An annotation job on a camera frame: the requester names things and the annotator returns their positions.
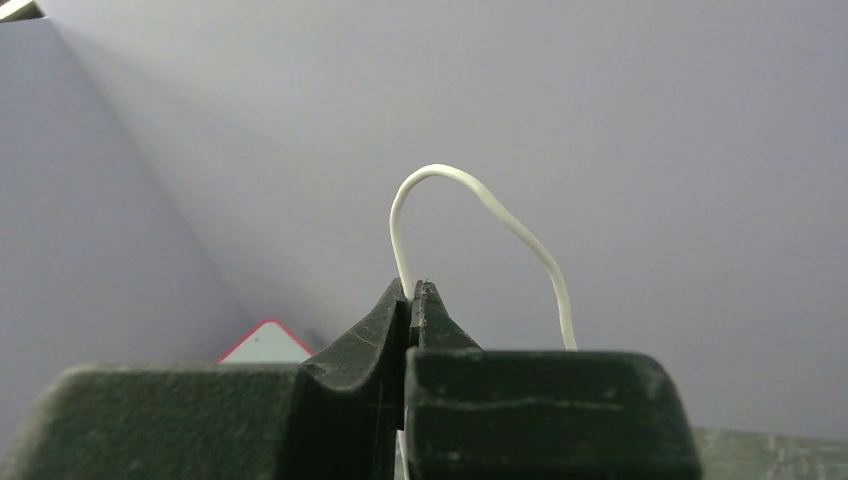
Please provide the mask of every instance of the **white wire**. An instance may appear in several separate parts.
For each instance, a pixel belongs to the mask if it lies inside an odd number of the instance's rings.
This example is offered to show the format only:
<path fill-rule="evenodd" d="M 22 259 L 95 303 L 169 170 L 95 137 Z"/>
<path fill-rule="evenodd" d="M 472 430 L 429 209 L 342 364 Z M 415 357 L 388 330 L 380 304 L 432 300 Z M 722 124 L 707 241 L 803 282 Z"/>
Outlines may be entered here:
<path fill-rule="evenodd" d="M 406 263 L 406 254 L 403 250 L 403 242 L 400 235 L 400 211 L 403 208 L 403 203 L 406 201 L 409 192 L 418 185 L 422 180 L 428 177 L 440 176 L 455 180 L 462 185 L 468 187 L 469 190 L 477 195 L 477 198 L 483 202 L 483 205 L 489 209 L 492 214 L 498 218 L 512 233 L 524 242 L 525 245 L 533 250 L 533 253 L 539 257 L 539 260 L 545 264 L 548 270 L 548 275 L 551 277 L 551 283 L 554 286 L 554 293 L 557 299 L 557 309 L 559 311 L 559 327 L 562 333 L 562 342 L 567 350 L 577 350 L 577 339 L 574 336 L 574 326 L 571 321 L 571 301 L 568 299 L 568 290 L 565 288 L 565 279 L 562 277 L 562 272 L 559 269 L 554 257 L 551 256 L 548 249 L 542 245 L 542 242 L 536 238 L 530 230 L 527 229 L 521 222 L 518 221 L 509 210 L 504 207 L 501 202 L 483 185 L 480 180 L 477 180 L 472 175 L 463 172 L 458 168 L 449 165 L 433 164 L 419 168 L 412 175 L 406 178 L 400 185 L 395 201 L 392 203 L 392 211 L 389 214 L 389 233 L 392 237 L 392 249 L 395 252 L 395 261 L 400 274 L 400 282 L 403 286 L 403 294 L 408 302 L 412 302 L 415 295 L 415 280 L 409 273 L 409 266 Z M 406 461 L 406 432 L 401 432 L 398 437 L 400 442 L 400 457 L 403 464 L 403 478 L 409 478 L 409 464 Z"/>

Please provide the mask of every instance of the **gray wall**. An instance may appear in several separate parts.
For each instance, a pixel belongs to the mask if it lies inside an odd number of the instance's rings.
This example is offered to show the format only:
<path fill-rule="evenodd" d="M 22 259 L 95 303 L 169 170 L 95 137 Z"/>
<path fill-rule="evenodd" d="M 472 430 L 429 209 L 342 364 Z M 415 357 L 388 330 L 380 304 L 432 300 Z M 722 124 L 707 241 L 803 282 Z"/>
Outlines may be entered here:
<path fill-rule="evenodd" d="M 398 184 L 452 163 L 561 261 L 584 348 L 657 356 L 697 424 L 848 438 L 848 3 L 40 3 L 254 316 L 349 327 Z M 560 348 L 532 255 L 412 197 L 463 327 Z"/>
<path fill-rule="evenodd" d="M 84 362 L 214 360 L 252 324 L 46 20 L 0 25 L 0 455 Z"/>

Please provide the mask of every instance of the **red edge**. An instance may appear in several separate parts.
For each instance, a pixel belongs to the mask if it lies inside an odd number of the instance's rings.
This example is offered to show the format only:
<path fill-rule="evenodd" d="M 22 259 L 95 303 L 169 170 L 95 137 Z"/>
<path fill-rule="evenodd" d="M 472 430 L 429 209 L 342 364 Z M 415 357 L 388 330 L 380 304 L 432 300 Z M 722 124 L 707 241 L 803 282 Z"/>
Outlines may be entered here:
<path fill-rule="evenodd" d="M 256 325 L 255 327 L 253 327 L 253 329 L 252 329 L 251 331 L 247 332 L 247 335 L 245 335 L 244 337 L 242 337 L 242 339 L 241 339 L 241 340 L 239 340 L 239 341 L 238 341 L 238 342 L 236 342 L 236 343 L 235 343 L 232 347 L 230 347 L 230 349 L 229 349 L 229 350 L 227 350 L 227 353 L 225 353 L 225 354 L 221 355 L 221 357 L 220 357 L 220 358 L 218 358 L 217 362 L 221 362 L 221 361 L 223 361 L 225 358 L 227 358 L 228 356 L 230 356 L 230 354 L 231 354 L 231 353 L 233 353 L 233 351 L 234 351 L 235 349 L 237 349 L 237 348 L 239 347 L 239 345 L 241 345 L 241 344 L 242 344 L 245 340 L 247 340 L 248 338 L 250 338 L 250 336 L 251 336 L 251 335 L 253 335 L 254 333 L 256 333 L 256 331 L 257 331 L 257 330 L 259 330 L 260 328 L 262 328 L 263 326 L 265 326 L 265 325 L 267 325 L 267 324 L 269 324 L 269 323 L 276 323 L 277 325 L 279 325 L 279 326 L 280 326 L 280 328 L 282 328 L 282 329 L 283 329 L 283 331 L 284 331 L 284 332 L 286 332 L 286 333 L 288 334 L 288 336 L 292 337 L 292 340 L 294 340 L 294 341 L 295 341 L 295 343 L 297 343 L 297 345 L 298 345 L 300 348 L 302 348 L 302 349 L 303 349 L 303 351 L 304 351 L 304 352 L 306 352 L 308 355 L 313 355 L 313 354 L 315 353 L 315 352 L 313 352 L 313 351 L 312 351 L 312 349 L 311 349 L 311 348 L 307 347 L 307 346 L 306 346 L 306 344 L 305 344 L 305 343 L 303 343 L 303 341 L 302 341 L 301 339 L 297 338 L 297 335 L 295 335 L 295 334 L 294 334 L 294 332 L 292 332 L 292 331 L 291 331 L 291 329 L 290 329 L 289 327 L 287 327 L 285 323 L 283 323 L 283 322 L 281 322 L 281 321 L 277 320 L 276 318 L 269 318 L 269 319 L 267 319 L 267 320 L 263 320 L 263 321 L 259 322 L 259 324 L 258 324 L 258 325 Z"/>

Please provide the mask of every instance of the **white wall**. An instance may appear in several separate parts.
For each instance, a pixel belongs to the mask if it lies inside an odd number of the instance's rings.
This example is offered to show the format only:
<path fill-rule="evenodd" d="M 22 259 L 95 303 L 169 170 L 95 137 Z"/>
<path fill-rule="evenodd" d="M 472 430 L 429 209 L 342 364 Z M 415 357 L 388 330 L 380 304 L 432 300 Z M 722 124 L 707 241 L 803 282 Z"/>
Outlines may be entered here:
<path fill-rule="evenodd" d="M 464 167 L 561 260 L 584 348 L 695 423 L 848 438 L 848 4 L 42 0 L 256 317 L 341 333 L 394 190 Z M 536 260 L 446 181 L 411 263 L 486 347 L 558 348 Z"/>
<path fill-rule="evenodd" d="M 65 367 L 214 360 L 252 321 L 46 20 L 0 25 L 0 456 Z"/>

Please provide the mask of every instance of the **gray surface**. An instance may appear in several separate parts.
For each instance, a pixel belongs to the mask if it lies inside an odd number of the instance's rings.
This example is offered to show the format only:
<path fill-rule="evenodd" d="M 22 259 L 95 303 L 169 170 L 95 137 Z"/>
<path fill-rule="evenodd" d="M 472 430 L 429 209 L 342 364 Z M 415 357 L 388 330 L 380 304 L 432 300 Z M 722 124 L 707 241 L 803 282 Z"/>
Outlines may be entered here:
<path fill-rule="evenodd" d="M 695 429 L 704 480 L 845 480 L 848 444 Z"/>
<path fill-rule="evenodd" d="M 342 333 L 398 184 L 453 163 L 561 261 L 584 348 L 656 356 L 696 424 L 848 439 L 848 2 L 40 5 L 254 316 Z M 482 346 L 560 348 L 471 194 L 405 218 Z"/>
<path fill-rule="evenodd" d="M 0 457 L 59 372 L 214 360 L 252 325 L 47 21 L 0 25 Z"/>

